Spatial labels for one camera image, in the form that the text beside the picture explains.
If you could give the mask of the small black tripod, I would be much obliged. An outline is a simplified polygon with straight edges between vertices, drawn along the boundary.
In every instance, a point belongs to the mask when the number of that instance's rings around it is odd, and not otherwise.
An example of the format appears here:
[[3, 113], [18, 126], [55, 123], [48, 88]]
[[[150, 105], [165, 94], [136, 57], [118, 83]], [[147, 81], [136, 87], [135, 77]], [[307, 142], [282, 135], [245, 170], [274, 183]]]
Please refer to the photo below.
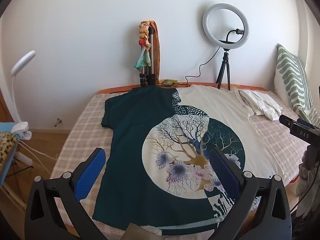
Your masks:
[[229, 49], [224, 49], [224, 55], [221, 63], [221, 67], [219, 70], [219, 74], [217, 76], [216, 84], [217, 89], [220, 89], [222, 86], [222, 80], [224, 73], [227, 73], [227, 88], [231, 90], [231, 76], [230, 76], [230, 65], [229, 65]]

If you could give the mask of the leopard print fabric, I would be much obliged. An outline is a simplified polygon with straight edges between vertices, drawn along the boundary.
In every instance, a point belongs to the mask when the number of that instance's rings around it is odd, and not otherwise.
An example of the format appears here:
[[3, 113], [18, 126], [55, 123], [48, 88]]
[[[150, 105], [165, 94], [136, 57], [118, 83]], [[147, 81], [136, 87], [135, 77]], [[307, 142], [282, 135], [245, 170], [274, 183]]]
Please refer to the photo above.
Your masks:
[[9, 160], [10, 154], [13, 152], [14, 147], [17, 144], [17, 137], [10, 132], [1, 132], [0, 133], [0, 168], [1, 172], [4, 171], [5, 164]]

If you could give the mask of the green white tree print t-shirt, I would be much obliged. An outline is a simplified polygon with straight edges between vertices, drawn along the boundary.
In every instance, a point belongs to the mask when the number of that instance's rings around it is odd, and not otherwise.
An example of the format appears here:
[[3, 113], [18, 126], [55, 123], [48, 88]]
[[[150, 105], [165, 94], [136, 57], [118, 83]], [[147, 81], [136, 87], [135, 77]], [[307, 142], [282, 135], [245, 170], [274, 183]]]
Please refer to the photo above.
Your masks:
[[219, 148], [241, 171], [285, 176], [233, 91], [214, 87], [136, 88], [105, 101], [113, 131], [93, 219], [165, 235], [217, 227], [234, 204], [209, 163]]

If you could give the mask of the pink white plaid bed blanket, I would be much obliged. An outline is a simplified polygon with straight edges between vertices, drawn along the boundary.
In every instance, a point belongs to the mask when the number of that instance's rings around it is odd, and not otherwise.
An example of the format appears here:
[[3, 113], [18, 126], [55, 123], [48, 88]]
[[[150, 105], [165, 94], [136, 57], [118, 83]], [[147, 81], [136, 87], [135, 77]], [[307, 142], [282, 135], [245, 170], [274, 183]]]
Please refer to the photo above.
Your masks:
[[[215, 92], [215, 94], [217, 94], [218, 89], [212, 86], [196, 84], [188, 88], [178, 88], [178, 91], [183, 94], [186, 92]], [[293, 110], [287, 107], [276, 94], [271, 91], [263, 93], [268, 94], [283, 107], [282, 113], [284, 115], [291, 119], [298, 118]], [[73, 171], [77, 165], [86, 160], [97, 147], [105, 150], [106, 159], [108, 159], [113, 132], [109, 128], [102, 128], [100, 123], [104, 114], [105, 101], [121, 94], [123, 93], [102, 93], [93, 96], [71, 130], [54, 166], [52, 178], [59, 178], [65, 171]], [[283, 176], [284, 185], [289, 187], [289, 182], [298, 175], [298, 165], [301, 163], [303, 153], [307, 148], [307, 143], [292, 136], [289, 130], [278, 121], [270, 121], [265, 116], [252, 116], [249, 120], [272, 152], [271, 155], [276, 158], [282, 167], [285, 174], [285, 176]], [[95, 201], [104, 170], [105, 166], [88, 197], [81, 202], [90, 218], [93, 216]], [[67, 216], [61, 200], [56, 199], [56, 204], [63, 222], [65, 225], [71, 227], [71, 221]], [[124, 233], [123, 230], [113, 228], [96, 220], [93, 222], [108, 239], [121, 239]], [[169, 239], [207, 239], [210, 233], [213, 233], [213, 230], [192, 235], [172, 236], [169, 237]]]

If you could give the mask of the silver folded tripod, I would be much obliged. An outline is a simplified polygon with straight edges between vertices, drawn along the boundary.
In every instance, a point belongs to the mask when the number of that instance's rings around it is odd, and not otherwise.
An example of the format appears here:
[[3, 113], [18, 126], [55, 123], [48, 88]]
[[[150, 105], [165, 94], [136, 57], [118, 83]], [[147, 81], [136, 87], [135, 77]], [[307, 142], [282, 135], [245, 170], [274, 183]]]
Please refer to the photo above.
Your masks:
[[138, 69], [140, 71], [140, 86], [146, 87], [155, 84], [153, 52], [153, 38], [155, 29], [150, 25], [144, 25], [142, 34], [144, 37], [139, 40], [141, 55], [138, 60]]

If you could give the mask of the orange patterned cloth strip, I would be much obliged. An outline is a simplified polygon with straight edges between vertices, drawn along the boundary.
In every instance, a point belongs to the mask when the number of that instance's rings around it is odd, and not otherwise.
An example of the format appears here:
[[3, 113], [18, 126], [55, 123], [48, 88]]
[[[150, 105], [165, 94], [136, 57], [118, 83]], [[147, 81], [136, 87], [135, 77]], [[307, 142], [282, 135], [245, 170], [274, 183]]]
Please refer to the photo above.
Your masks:
[[153, 35], [153, 68], [155, 75], [155, 85], [159, 85], [159, 72], [160, 72], [160, 46], [158, 38], [158, 29], [155, 21], [150, 21], [150, 26], [153, 27], [155, 33]]

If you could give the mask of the colourful scarf on tripod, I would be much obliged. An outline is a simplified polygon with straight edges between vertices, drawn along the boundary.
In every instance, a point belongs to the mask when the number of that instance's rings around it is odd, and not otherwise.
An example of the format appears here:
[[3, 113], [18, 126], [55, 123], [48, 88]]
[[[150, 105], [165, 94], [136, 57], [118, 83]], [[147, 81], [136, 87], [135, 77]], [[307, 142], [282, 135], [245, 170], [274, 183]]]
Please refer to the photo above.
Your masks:
[[138, 44], [140, 45], [140, 56], [135, 64], [135, 68], [140, 72], [142, 71], [142, 68], [151, 66], [150, 48], [152, 47], [152, 45], [149, 42], [150, 27], [150, 21], [143, 21], [139, 25]]

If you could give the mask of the orange bed sheet edge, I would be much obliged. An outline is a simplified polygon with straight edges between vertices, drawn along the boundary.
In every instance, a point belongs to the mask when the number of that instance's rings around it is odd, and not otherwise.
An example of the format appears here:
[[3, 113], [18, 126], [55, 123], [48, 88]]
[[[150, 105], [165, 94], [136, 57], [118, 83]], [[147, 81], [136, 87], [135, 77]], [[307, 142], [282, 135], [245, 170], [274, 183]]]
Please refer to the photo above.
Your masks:
[[[190, 82], [188, 84], [186, 84], [186, 83], [178, 83], [178, 84], [174, 85], [174, 87], [176, 87], [176, 88], [185, 88], [185, 87], [189, 87], [189, 86], [192, 86], [192, 85], [200, 85], [200, 86], [216, 87], [217, 88], [217, 84], [208, 83], [208, 82]], [[98, 91], [97, 94], [123, 93], [123, 92], [131, 91], [131, 90], [133, 90], [135, 88], [140, 88], [140, 85], [131, 85], [131, 86], [123, 86], [123, 87], [114, 87], [114, 88], [102, 89], [102, 90]], [[259, 90], [259, 91], [263, 91], [263, 92], [267, 91], [263, 87], [254, 87], [254, 86], [246, 86], [246, 85], [235, 85], [235, 84], [231, 84], [230, 88]]]

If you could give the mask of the green white striped pillow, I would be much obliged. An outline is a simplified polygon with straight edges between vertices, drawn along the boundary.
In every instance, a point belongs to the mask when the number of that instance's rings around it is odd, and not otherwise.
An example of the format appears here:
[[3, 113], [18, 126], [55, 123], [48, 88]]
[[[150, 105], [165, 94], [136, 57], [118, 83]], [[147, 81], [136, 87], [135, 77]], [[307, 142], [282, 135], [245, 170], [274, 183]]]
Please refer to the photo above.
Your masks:
[[278, 44], [274, 88], [278, 97], [300, 118], [319, 127], [308, 78], [300, 59]]

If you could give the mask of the folded white garment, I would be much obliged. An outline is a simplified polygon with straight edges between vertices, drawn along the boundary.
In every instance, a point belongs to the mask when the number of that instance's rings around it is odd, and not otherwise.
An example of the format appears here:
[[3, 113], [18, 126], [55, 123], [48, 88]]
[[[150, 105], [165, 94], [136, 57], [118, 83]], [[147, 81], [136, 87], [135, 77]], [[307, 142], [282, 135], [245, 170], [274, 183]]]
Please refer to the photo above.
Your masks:
[[268, 94], [257, 90], [234, 89], [236, 98], [244, 106], [249, 116], [265, 116], [271, 121], [279, 120], [282, 107]]

